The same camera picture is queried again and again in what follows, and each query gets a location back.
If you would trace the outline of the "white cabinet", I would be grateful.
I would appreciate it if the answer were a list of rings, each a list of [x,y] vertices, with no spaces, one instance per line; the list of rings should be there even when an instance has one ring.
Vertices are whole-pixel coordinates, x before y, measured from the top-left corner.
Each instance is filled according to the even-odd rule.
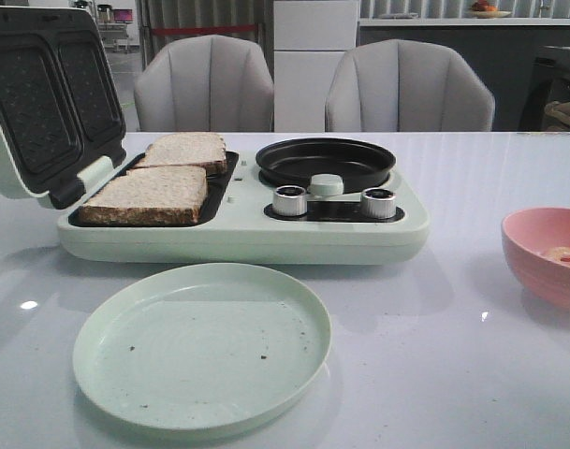
[[[359,1],[273,4],[274,130],[322,132],[344,53],[356,47]]]

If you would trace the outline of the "dark appliance at right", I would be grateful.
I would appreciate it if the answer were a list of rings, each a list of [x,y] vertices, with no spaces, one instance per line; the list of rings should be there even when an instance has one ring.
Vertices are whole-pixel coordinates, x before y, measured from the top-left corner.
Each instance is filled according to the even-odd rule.
[[[570,102],[570,47],[544,46],[536,54],[519,131],[545,130],[544,107],[553,101]]]

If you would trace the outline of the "mint green breakfast maker lid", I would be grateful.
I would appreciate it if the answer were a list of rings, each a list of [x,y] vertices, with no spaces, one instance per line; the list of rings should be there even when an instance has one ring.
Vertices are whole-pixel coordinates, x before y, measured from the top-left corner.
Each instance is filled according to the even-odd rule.
[[[0,193],[68,208],[123,163],[124,135],[92,16],[0,6]]]

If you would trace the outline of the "pink plastic bowl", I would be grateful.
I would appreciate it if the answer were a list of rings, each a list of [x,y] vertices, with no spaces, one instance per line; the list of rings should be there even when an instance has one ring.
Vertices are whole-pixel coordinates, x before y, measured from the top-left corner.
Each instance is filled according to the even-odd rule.
[[[536,296],[570,311],[570,268],[545,260],[541,253],[570,247],[570,209],[518,210],[502,221],[504,257],[518,281]]]

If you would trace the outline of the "grey upholstered chair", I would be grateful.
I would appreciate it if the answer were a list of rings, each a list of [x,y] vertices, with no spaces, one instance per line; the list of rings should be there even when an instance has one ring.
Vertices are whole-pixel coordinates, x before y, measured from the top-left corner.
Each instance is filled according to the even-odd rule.
[[[211,35],[167,44],[137,77],[134,98],[145,132],[272,130],[272,77],[248,40]]]
[[[328,132],[487,132],[495,99],[449,47],[390,39],[347,51],[325,102]]]

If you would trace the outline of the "mint green round plate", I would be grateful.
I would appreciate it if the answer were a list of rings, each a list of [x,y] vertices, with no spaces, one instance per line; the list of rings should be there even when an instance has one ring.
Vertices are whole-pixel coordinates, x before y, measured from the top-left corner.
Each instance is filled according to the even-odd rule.
[[[302,282],[235,263],[164,271],[101,304],[73,349],[82,393],[137,429],[236,435],[292,407],[324,366],[329,313]]]

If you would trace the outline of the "right grey upholstered chair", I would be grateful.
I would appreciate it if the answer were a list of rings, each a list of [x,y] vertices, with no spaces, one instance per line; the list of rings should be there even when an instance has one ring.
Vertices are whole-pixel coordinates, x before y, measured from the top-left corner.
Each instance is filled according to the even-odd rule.
[[[390,39],[347,51],[325,102],[328,132],[487,132],[495,99],[449,47]]]

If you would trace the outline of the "grey kitchen counter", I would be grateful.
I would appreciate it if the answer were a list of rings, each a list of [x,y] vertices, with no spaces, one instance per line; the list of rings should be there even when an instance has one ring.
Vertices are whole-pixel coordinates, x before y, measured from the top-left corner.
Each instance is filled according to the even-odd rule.
[[[457,51],[493,93],[492,129],[518,131],[533,61],[544,46],[570,47],[570,19],[362,19],[360,45],[409,39]]]

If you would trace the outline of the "orange shrimp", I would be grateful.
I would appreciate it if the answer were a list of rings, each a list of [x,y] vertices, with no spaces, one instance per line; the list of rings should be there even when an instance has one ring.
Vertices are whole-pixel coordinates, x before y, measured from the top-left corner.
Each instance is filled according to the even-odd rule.
[[[570,247],[568,246],[548,248],[541,253],[541,256],[549,262],[570,268]]]

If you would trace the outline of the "left silver control knob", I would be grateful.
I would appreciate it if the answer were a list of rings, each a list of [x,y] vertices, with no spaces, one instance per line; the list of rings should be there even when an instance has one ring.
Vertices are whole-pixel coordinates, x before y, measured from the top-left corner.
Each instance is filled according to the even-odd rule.
[[[280,216],[303,216],[307,213],[307,191],[298,185],[279,186],[273,192],[271,207]]]

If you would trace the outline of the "white bread slice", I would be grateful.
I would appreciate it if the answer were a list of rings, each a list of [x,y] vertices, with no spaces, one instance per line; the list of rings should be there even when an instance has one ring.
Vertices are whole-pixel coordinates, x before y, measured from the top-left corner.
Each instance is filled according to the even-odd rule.
[[[202,167],[136,168],[109,181],[81,205],[79,219],[94,225],[195,224],[207,194]]]
[[[132,169],[146,167],[195,166],[208,176],[227,172],[223,138],[214,132],[178,132],[153,142]]]

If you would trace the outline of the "beige cushion at right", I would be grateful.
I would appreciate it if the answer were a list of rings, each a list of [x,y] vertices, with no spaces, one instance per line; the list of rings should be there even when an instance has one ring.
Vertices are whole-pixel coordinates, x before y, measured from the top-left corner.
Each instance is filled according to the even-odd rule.
[[[544,112],[563,128],[570,129],[570,102],[553,101],[545,105]]]

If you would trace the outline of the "fruit plate on counter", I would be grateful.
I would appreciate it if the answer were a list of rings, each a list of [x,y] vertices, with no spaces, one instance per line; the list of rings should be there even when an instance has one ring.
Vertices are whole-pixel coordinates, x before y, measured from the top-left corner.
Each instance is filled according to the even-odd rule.
[[[467,9],[471,17],[477,19],[499,19],[509,17],[510,11],[500,10],[487,0],[474,1]]]

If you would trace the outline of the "mint green breakfast maker base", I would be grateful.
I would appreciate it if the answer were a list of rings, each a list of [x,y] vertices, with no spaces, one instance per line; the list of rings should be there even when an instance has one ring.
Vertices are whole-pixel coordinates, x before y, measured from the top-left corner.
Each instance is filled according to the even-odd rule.
[[[266,215],[272,189],[261,182],[256,156],[240,150],[215,215],[184,227],[105,227],[77,223],[71,209],[57,222],[70,253],[104,262],[382,265],[414,257],[425,244],[429,216],[393,171],[385,188],[396,195],[397,221],[281,221]]]

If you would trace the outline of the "silver control knob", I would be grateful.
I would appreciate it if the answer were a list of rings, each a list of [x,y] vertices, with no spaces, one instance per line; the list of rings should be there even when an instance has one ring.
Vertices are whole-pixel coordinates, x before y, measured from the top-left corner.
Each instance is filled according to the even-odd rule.
[[[271,207],[280,216],[303,216],[307,213],[307,191],[298,185],[279,186],[273,192]]]
[[[396,215],[396,194],[388,189],[365,189],[360,196],[360,212],[368,218],[391,219]]]

